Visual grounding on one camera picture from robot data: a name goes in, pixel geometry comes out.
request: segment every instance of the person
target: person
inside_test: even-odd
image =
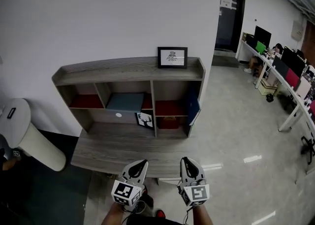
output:
[[[127,225],[180,225],[180,223],[166,219],[162,210],[157,210],[153,217],[152,197],[148,195],[148,190],[145,188],[138,204],[134,208],[135,214],[132,213],[127,218]],[[114,202],[107,213],[102,225],[121,225],[123,220],[123,206]],[[194,225],[213,225],[210,216],[204,205],[195,206],[192,210]]]
[[[283,52],[283,47],[281,46],[280,43],[277,43],[273,48],[273,51],[275,51],[276,53],[282,54]],[[261,58],[258,58],[256,56],[251,57],[250,59],[250,64],[249,64],[249,68],[245,68],[244,72],[245,73],[252,73],[252,69],[254,68],[255,65],[258,65],[258,76],[260,76],[261,71],[262,71],[262,63],[263,61],[261,60]]]

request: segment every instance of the black monitor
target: black monitor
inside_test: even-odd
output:
[[[263,28],[256,26],[254,39],[263,43],[266,46],[266,48],[268,48],[269,43],[270,43],[270,38],[271,38],[270,32],[267,32]]]
[[[304,60],[298,55],[298,53],[293,52],[290,48],[284,47],[281,60],[292,69],[292,71],[301,77],[303,69],[305,68]]]
[[[304,53],[301,50],[296,51],[297,55],[304,59]]]

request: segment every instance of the green object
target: green object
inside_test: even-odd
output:
[[[263,54],[264,51],[265,51],[265,49],[266,49],[266,46],[265,46],[263,43],[257,41],[256,50],[257,50],[260,54]]]

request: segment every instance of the red shoe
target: red shoe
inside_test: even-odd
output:
[[[166,216],[165,216],[164,212],[162,210],[160,210],[160,209],[157,210],[156,217],[166,219]]]
[[[144,186],[144,191],[142,194],[148,194],[148,189],[147,189],[147,186]]]

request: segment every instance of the picture frame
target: picture frame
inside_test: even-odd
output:
[[[158,47],[159,68],[187,68],[188,47]]]
[[[136,116],[137,124],[139,126],[154,130],[153,110],[142,110],[141,112],[137,112],[134,114]]]

